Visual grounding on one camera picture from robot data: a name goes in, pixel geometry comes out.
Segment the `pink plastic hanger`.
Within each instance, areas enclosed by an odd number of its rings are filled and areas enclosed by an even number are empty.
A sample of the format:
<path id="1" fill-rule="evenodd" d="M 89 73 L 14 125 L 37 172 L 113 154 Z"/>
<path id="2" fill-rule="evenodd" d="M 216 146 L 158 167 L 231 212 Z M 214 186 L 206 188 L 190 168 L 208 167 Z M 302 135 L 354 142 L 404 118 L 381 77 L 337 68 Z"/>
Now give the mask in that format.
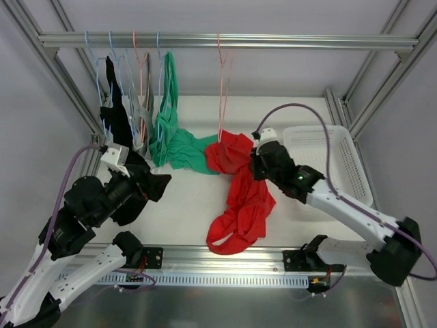
<path id="1" fill-rule="evenodd" d="M 220 79 L 220 91 L 219 91 L 219 111 L 218 111 L 218 142 L 221 142 L 224 124 L 225 114 L 227 109 L 227 101 L 229 95 L 230 75 L 234 64 L 233 53 L 229 51 L 222 51 L 221 48 L 221 32 L 217 33 L 217 49 L 218 58 L 221 67 L 221 79 Z"/>

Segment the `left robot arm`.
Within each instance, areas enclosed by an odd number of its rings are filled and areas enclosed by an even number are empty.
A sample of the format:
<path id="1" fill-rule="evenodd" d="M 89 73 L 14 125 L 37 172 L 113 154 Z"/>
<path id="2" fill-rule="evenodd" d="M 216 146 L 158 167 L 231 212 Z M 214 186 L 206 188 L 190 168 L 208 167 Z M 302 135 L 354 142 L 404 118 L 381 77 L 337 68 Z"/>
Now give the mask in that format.
<path id="1" fill-rule="evenodd" d="M 93 260 L 64 281 L 57 280 L 107 219 L 119 226 L 132 223 L 149 201 L 161 199 L 170 181 L 171 175 L 153 174 L 147 165 L 129 165 L 127 174 L 112 171 L 106 183 L 95 176 L 76 180 L 62 208 L 41 231 L 20 281 L 1 298 L 1 326 L 51 327 L 101 277 L 123 266 L 137 266 L 143 244 L 133 233 L 120 232 Z"/>

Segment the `red tank top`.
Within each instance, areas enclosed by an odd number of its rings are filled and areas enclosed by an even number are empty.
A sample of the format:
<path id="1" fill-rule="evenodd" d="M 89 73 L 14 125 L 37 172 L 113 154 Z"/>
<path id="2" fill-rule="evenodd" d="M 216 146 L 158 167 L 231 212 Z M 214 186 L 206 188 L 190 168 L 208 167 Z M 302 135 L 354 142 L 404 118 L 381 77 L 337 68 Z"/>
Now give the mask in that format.
<path id="1" fill-rule="evenodd" d="M 226 209 L 211 223 L 206 243 L 215 254 L 238 254 L 267 233 L 267 218 L 276 201 L 265 181 L 256 181 L 249 168 L 253 142 L 243 134 L 227 131 L 204 153 L 214 172 L 232 175 Z"/>

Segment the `green tank top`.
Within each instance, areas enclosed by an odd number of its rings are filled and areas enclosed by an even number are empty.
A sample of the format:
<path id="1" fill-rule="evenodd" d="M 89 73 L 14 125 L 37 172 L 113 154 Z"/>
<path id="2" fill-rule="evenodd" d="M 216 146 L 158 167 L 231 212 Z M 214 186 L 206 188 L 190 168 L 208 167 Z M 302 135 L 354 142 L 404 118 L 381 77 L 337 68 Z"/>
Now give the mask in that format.
<path id="1" fill-rule="evenodd" d="M 171 52 L 163 57 L 164 83 L 160 107 L 155 119 L 154 136 L 150 139 L 150 154 L 157 167 L 168 163 L 173 169 L 191 169 L 206 175 L 218 173 L 208 168 L 205 149 L 218 141 L 216 135 L 197 138 L 179 127 L 179 89 L 175 60 Z"/>

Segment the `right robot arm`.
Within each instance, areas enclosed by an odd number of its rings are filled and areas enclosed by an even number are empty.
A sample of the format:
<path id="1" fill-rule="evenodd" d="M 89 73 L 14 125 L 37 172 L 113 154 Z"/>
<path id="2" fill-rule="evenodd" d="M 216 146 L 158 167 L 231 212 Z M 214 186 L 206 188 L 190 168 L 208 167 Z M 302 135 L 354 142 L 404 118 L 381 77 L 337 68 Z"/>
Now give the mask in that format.
<path id="1" fill-rule="evenodd" d="M 327 177 L 307 165 L 297 165 L 277 140 L 254 147 L 250 154 L 254 179 L 269 180 L 287 197 L 316 208 L 357 233 L 361 242 L 316 236 L 305 254 L 305 264 L 320 271 L 328 264 L 369 269 L 383 282 L 399 287 L 421 254 L 418 223 L 377 213 L 336 190 Z"/>

